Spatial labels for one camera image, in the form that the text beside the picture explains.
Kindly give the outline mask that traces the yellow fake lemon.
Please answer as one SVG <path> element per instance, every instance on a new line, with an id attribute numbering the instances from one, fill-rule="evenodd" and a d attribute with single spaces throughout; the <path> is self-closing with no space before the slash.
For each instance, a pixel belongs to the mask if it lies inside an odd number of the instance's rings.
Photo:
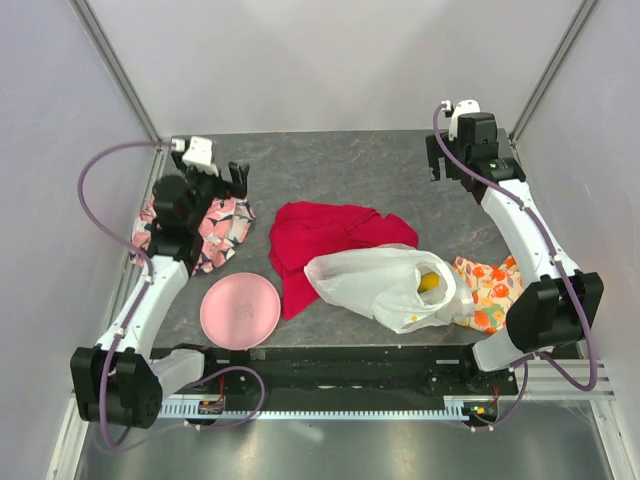
<path id="1" fill-rule="evenodd" d="M 420 278 L 417 291 L 419 294 L 430 292 L 440 284 L 440 276 L 434 272 L 425 273 Z"/>

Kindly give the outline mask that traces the white plastic bag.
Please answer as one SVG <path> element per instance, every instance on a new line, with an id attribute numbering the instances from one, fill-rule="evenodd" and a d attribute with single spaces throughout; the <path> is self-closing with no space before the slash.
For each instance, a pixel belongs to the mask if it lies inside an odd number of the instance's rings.
<path id="1" fill-rule="evenodd" d="M 417 291 L 423 274 L 439 286 Z M 347 250 L 314 258 L 304 274 L 326 303 L 377 321 L 397 334 L 445 326 L 474 311 L 470 288 L 437 255 L 402 244 Z"/>

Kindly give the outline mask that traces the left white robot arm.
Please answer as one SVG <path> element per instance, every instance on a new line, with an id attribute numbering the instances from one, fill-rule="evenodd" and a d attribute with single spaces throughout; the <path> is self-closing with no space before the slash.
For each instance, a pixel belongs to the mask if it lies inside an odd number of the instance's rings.
<path id="1" fill-rule="evenodd" d="M 145 240 L 140 246 L 124 243 L 142 263 L 139 280 L 96 344 L 77 348 L 70 360 L 79 416 L 104 428 L 146 429 L 166 398 L 188 385 L 211 392 L 220 378 L 203 348 L 179 346 L 154 359 L 152 347 L 169 307 L 204 258 L 201 227 L 214 206 L 245 203 L 250 167 L 231 162 L 224 179 L 212 154 L 201 163 L 188 153 L 171 157 L 178 171 L 153 184 Z"/>

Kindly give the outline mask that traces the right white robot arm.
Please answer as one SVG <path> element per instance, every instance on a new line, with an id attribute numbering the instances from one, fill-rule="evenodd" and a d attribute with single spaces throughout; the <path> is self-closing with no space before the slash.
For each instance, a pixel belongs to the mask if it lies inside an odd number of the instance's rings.
<path id="1" fill-rule="evenodd" d="M 501 138 L 493 114 L 474 100 L 443 102 L 433 118 L 449 119 L 449 128 L 427 136 L 426 151 L 434 181 L 461 182 L 491 217 L 505 240 L 523 281 L 524 291 L 506 312 L 499 332 L 468 349 L 469 362 L 458 368 L 467 392 L 483 392 L 494 371 L 518 367 L 549 351 L 578 342 L 586 345 L 589 380 L 594 387 L 597 354 L 592 326 L 604 293 L 598 273 L 584 273 L 550 232 L 533 200 L 526 175 L 508 141 Z"/>

